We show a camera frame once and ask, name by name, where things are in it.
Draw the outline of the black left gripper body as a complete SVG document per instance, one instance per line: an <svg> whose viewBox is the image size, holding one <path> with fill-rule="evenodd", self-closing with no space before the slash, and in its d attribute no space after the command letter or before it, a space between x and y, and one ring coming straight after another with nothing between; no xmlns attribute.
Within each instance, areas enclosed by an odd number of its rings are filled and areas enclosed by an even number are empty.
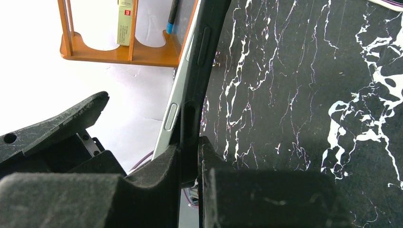
<svg viewBox="0 0 403 228"><path fill-rule="evenodd" d="M89 134L79 132L35 154L0 164L0 177L24 173L112 173L126 175L110 150Z"/></svg>

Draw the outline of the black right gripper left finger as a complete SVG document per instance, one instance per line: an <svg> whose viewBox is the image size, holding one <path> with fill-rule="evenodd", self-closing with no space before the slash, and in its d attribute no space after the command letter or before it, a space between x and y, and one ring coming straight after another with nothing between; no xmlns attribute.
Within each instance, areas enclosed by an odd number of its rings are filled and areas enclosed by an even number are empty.
<svg viewBox="0 0 403 228"><path fill-rule="evenodd" d="M14 173L0 182L3 228L176 228L180 153L170 146L127 177Z"/></svg>

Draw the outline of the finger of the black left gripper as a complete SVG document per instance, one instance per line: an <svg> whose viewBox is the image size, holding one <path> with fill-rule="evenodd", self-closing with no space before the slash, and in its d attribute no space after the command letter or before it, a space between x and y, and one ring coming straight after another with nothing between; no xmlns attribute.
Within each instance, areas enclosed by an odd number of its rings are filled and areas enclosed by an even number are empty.
<svg viewBox="0 0 403 228"><path fill-rule="evenodd" d="M2 135L0 162L29 157L93 126L108 101L109 94L101 91L54 117Z"/></svg>

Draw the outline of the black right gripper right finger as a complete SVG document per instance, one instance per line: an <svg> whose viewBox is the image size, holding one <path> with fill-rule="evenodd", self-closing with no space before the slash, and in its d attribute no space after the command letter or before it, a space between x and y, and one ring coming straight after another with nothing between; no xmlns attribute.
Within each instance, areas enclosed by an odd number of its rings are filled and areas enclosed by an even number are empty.
<svg viewBox="0 0 403 228"><path fill-rule="evenodd" d="M233 169L199 138L201 228L344 228L346 205L317 171Z"/></svg>

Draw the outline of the black phone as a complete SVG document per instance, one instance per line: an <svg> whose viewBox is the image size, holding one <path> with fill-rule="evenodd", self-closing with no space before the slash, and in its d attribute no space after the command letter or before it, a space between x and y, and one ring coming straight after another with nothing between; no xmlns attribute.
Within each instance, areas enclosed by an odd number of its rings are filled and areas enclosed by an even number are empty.
<svg viewBox="0 0 403 228"><path fill-rule="evenodd" d="M199 0L192 1L192 13L189 16L189 23L179 57L179 65L177 67L173 87L165 110L163 122L158 134L157 142L152 155L152 160L164 153L170 144L172 136L179 133L180 130L175 130L179 126L179 116L182 105L182 97L184 94L184 84L187 79L187 70L189 58L192 52L193 35L196 26L197 17L199 14L201 2Z"/></svg>

